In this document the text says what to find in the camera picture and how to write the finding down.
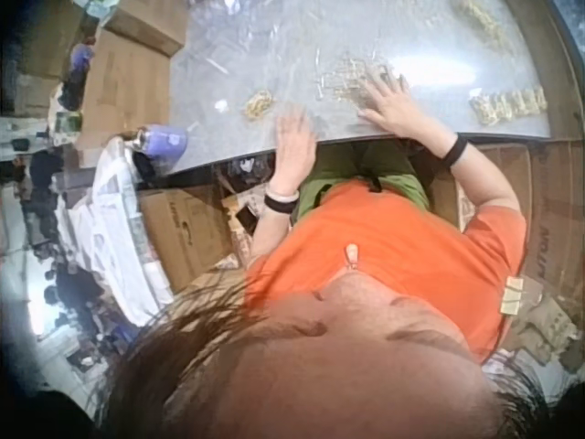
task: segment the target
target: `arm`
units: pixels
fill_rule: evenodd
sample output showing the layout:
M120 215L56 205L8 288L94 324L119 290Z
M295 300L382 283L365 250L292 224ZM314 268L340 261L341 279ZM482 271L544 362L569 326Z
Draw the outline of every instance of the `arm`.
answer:
M444 158L455 144L457 134L422 112L410 97L404 77L397 80L390 74L386 83L376 73L371 76L373 80L363 85L378 109L364 110L360 115L400 137L417 140L434 155ZM473 145L467 145L451 171L475 206L502 206L520 211L518 198L504 174Z
M300 111L277 122L276 166L269 183L272 194L298 197L298 189L313 169L317 142L308 119ZM289 232L290 215L264 209L252 237L248 266L273 252Z

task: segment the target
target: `green pants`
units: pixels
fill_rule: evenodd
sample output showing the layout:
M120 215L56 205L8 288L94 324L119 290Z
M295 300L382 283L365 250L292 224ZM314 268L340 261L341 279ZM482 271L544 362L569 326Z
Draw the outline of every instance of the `green pants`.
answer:
M311 175L301 186L299 220L315 208L324 187L333 187L359 176L375 176L383 189L393 190L421 209L429 200L409 159L400 150L399 140L322 145Z

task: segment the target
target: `wrist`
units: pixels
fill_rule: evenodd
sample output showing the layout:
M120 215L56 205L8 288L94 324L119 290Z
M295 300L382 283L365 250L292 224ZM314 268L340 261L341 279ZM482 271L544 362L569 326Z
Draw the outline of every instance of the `wrist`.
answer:
M298 187L282 183L277 178L273 177L268 183L268 189L275 195L279 195L281 197L292 197L297 193Z
M420 129L412 138L424 145L433 155L444 158L455 145L457 133L427 116L421 121Z

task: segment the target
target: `white bracelet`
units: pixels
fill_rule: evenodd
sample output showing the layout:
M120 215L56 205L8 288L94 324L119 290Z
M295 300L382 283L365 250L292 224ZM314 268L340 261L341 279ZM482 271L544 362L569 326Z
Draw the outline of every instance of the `white bracelet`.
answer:
M298 190L292 195L279 195L271 190L270 185L266 185L266 195L279 203L293 203L300 197Z

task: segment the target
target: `black wristband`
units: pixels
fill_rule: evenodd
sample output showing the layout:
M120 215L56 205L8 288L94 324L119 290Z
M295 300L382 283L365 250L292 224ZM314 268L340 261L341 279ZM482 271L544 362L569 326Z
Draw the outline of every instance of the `black wristband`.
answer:
M275 212L285 213L287 215L293 214L297 204L299 204L298 199L289 203L282 203L274 198L270 198L268 195L264 197L264 206L270 210L274 210Z
M442 163L445 165L447 169L451 169L451 167L457 163L457 161L463 155L465 148L467 147L467 139L463 138L460 135L457 135L457 141L453 148L447 153L447 155L442 159Z

